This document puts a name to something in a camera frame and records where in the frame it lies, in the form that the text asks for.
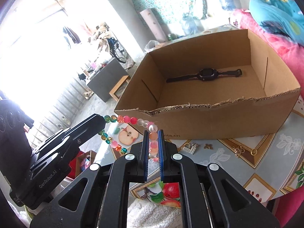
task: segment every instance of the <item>watch face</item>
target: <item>watch face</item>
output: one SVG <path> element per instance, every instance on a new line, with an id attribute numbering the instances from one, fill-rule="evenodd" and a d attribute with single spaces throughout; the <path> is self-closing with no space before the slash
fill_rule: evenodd
<path id="1" fill-rule="evenodd" d="M 213 69 L 202 69 L 200 71 L 200 76 L 204 77 L 204 76 L 212 76 L 214 74 Z"/>

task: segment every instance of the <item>white towel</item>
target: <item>white towel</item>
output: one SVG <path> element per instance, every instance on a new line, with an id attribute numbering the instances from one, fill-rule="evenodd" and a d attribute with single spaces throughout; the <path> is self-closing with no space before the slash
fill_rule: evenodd
<path id="1" fill-rule="evenodd" d="M 135 199 L 128 208 L 127 228 L 182 228 L 181 209 Z"/>

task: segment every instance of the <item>pink bead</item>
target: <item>pink bead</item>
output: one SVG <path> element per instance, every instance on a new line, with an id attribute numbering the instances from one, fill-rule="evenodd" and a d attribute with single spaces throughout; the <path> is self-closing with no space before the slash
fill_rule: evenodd
<path id="1" fill-rule="evenodd" d="M 151 133 L 157 132 L 158 130 L 158 127 L 155 124 L 151 124 L 148 128 Z"/>
<path id="2" fill-rule="evenodd" d="M 148 122 L 147 128 L 149 129 L 150 125 L 154 124 L 154 122 Z"/>
<path id="3" fill-rule="evenodd" d="M 124 116 L 123 121 L 124 123 L 129 123 L 130 122 L 130 117 L 129 116 Z"/>
<path id="4" fill-rule="evenodd" d="M 157 140 L 158 134 L 156 132 L 150 133 L 149 138 L 150 138 L 150 140 Z"/>
<path id="5" fill-rule="evenodd" d="M 110 146 L 112 148 L 116 148 L 118 146 L 118 142 L 114 140 L 114 141 L 112 141 L 112 143 L 110 144 Z"/>
<path id="6" fill-rule="evenodd" d="M 150 153 L 153 153 L 153 154 L 157 154 L 157 152 L 158 152 L 158 147 L 156 147 L 156 148 L 150 148 L 150 149 L 149 149 L 149 152 L 150 152 Z"/>
<path id="7" fill-rule="evenodd" d="M 136 117 L 131 117 L 130 122 L 131 122 L 131 124 L 136 124 L 137 123 L 137 118 Z"/>
<path id="8" fill-rule="evenodd" d="M 158 142 L 156 140 L 150 141 L 150 147 L 151 148 L 158 148 Z"/>

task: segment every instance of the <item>apple print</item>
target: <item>apple print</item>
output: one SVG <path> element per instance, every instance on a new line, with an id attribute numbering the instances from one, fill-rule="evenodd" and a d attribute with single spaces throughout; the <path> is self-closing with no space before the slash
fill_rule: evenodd
<path id="1" fill-rule="evenodd" d="M 165 200 L 165 201 L 162 201 L 160 204 L 171 206 L 171 207 L 181 207 L 181 203 L 177 200 Z"/>
<path id="2" fill-rule="evenodd" d="M 171 199 L 179 198 L 179 183 L 165 183 L 163 188 L 164 196 Z"/>
<path id="3" fill-rule="evenodd" d="M 119 135 L 118 140 L 125 145 L 131 145 L 137 138 L 139 133 L 128 125 L 126 128 L 123 128 Z"/>

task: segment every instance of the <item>wheel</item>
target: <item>wheel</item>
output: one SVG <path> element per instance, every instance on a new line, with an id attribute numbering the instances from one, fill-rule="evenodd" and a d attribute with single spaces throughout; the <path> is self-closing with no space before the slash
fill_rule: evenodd
<path id="1" fill-rule="evenodd" d="M 113 55 L 121 63 L 127 61 L 128 53 L 118 41 L 114 44 Z"/>

